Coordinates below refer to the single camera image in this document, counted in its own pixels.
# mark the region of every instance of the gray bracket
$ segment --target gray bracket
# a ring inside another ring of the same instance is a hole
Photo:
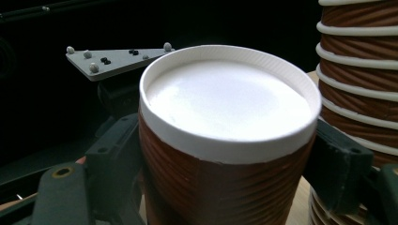
[[[173,51],[174,49],[168,42],[162,49],[75,51],[68,46],[66,56],[88,80],[98,82],[136,68],[148,66],[157,58]]]

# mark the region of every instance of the paper cup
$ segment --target paper cup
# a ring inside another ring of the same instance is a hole
[[[252,49],[171,52],[140,81],[147,218],[153,224],[284,224],[321,97],[298,67]]]

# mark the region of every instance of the black machine part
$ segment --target black machine part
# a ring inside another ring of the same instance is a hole
[[[144,225],[137,127],[136,113],[124,116],[86,151],[84,165],[64,163],[42,172],[36,198],[0,211],[0,223]],[[377,170],[372,160],[371,150],[318,120],[303,176],[330,212],[355,214],[362,203],[368,209],[367,224],[396,225],[398,165]],[[34,205],[31,215],[22,216],[27,205]]]

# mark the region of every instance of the stack of cups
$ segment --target stack of cups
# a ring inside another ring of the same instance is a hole
[[[321,118],[374,151],[374,167],[398,163],[398,1],[319,0]],[[363,224],[326,212],[311,190],[312,224]]]

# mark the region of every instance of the brown paper cup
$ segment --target brown paper cup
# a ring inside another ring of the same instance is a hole
[[[204,45],[154,61],[139,109],[149,224],[284,224],[320,98],[265,52]]]

